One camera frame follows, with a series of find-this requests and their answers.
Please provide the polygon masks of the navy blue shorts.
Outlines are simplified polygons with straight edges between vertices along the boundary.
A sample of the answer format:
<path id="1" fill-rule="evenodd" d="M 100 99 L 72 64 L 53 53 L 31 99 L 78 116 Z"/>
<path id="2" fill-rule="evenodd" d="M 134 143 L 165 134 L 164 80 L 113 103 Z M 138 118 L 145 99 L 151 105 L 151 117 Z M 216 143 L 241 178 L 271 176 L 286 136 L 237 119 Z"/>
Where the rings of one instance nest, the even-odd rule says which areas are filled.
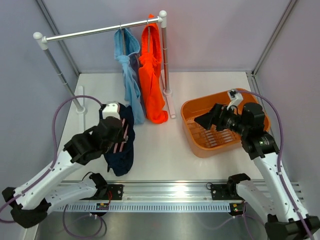
<path id="1" fill-rule="evenodd" d="M 135 131 L 134 131 L 134 116 L 132 107 L 125 106 L 121 103 L 119 115 L 120 115 L 120 121 L 122 124 L 122 119 L 126 119 L 128 123 L 128 140 L 126 144 L 124 145 L 124 149 L 122 152 L 113 153 L 114 145 L 116 143 L 121 143 L 123 140 L 123 134 L 124 129 L 122 125 L 121 130 L 121 137 L 113 144 L 113 146 L 110 148 L 110 150 L 107 153 L 103 154 L 104 160 L 107 163 L 107 172 L 110 170 L 113 171 L 113 173 L 117 177 L 121 177 L 123 175 L 126 175 L 132 168 L 134 163 L 134 140 L 135 140 Z"/>

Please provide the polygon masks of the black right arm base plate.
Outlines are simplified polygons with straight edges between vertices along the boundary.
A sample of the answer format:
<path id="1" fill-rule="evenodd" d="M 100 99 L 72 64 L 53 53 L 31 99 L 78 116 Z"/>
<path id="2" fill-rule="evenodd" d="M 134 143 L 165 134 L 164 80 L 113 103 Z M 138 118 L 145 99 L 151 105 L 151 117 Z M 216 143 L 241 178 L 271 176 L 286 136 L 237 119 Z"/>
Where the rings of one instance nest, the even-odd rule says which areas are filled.
<path id="1" fill-rule="evenodd" d="M 213 200 L 237 200 L 238 195 L 232 183 L 211 184 L 210 193 Z"/>

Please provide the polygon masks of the pink clothes hanger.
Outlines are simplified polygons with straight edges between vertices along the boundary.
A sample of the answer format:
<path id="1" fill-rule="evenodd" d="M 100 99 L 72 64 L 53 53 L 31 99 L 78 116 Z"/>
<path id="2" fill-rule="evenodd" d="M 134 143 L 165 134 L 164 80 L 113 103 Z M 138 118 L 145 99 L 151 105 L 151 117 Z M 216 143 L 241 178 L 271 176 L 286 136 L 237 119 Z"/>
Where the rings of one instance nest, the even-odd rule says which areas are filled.
<path id="1" fill-rule="evenodd" d="M 120 143 L 115 143 L 114 147 L 113 147 L 113 153 L 121 153 L 124 150 L 124 146 L 128 141 L 128 128 L 129 128 L 129 124 L 128 121 L 123 118 L 122 119 L 122 127 L 123 127 L 123 138 L 122 138 L 122 142 Z"/>

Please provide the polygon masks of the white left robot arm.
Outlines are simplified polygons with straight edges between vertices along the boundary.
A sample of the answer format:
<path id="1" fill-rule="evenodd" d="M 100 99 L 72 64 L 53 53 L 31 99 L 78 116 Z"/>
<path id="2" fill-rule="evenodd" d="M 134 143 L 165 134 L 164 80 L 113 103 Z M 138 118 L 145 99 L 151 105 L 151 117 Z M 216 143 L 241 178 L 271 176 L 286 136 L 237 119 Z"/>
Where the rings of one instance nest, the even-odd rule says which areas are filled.
<path id="1" fill-rule="evenodd" d="M 67 187 L 58 189 L 57 186 L 123 139 L 122 121 L 113 116 L 101 119 L 98 125 L 74 135 L 64 145 L 56 161 L 25 184 L 2 191 L 5 202 L 11 206 L 13 222 L 25 229 L 31 228 L 59 207 L 87 198 L 103 199 L 108 193 L 108 183 L 99 173 Z"/>

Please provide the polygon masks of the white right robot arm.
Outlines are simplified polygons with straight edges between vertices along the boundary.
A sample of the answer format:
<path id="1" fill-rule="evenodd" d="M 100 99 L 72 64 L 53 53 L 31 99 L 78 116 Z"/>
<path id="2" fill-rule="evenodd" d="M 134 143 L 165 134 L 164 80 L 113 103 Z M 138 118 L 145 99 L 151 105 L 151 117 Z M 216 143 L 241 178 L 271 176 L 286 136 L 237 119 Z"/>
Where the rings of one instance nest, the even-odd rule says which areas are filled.
<path id="1" fill-rule="evenodd" d="M 271 240 L 306 240 L 320 228 L 317 216 L 302 205 L 281 163 L 275 139 L 265 131 L 265 113 L 258 103 L 246 103 L 240 114 L 216 103 L 194 121 L 206 130 L 230 130 L 240 135 L 242 148 L 261 173 L 271 198 L 259 191 L 250 178 L 239 173 L 228 178 L 226 192 L 241 197 L 259 215 Z"/>

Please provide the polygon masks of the light blue shorts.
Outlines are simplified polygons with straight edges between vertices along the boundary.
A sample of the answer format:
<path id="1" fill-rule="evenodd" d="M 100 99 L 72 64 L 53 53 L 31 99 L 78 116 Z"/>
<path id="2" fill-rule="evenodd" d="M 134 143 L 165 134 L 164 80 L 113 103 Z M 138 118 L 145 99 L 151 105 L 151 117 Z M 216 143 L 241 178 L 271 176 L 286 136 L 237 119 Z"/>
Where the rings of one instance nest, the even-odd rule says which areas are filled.
<path id="1" fill-rule="evenodd" d="M 114 59 L 122 69 L 124 84 L 124 100 L 132 108 L 134 124 L 140 125 L 145 122 L 145 113 L 142 105 L 142 94 L 139 80 L 139 53 L 141 46 L 129 28 L 124 28 L 126 55 L 123 55 L 121 30 L 117 30 L 113 36 Z"/>

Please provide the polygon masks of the grey clothes hanger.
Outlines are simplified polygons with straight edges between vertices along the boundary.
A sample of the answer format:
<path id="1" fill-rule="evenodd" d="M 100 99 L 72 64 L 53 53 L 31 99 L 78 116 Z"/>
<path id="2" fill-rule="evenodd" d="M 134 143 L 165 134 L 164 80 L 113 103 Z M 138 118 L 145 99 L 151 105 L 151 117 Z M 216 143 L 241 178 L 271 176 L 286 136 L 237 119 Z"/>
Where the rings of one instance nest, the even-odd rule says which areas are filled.
<path id="1" fill-rule="evenodd" d="M 121 37 L 122 37 L 122 52 L 123 52 L 123 55 L 127 55 L 127 52 L 126 52 L 126 41 L 125 41 L 125 32 L 124 32 L 124 28 L 121 27 L 121 24 L 120 24 L 120 32 L 121 32 Z"/>

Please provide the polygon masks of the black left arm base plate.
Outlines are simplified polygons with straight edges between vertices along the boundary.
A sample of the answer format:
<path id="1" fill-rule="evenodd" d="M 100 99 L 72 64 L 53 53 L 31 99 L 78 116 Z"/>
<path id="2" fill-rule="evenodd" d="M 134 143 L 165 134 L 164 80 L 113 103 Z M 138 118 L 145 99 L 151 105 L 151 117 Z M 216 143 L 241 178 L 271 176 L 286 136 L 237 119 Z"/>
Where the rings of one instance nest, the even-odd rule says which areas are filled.
<path id="1" fill-rule="evenodd" d="M 124 185 L 123 184 L 107 184 L 98 188 L 93 196 L 95 200 L 109 200 L 120 201 L 123 198 Z"/>

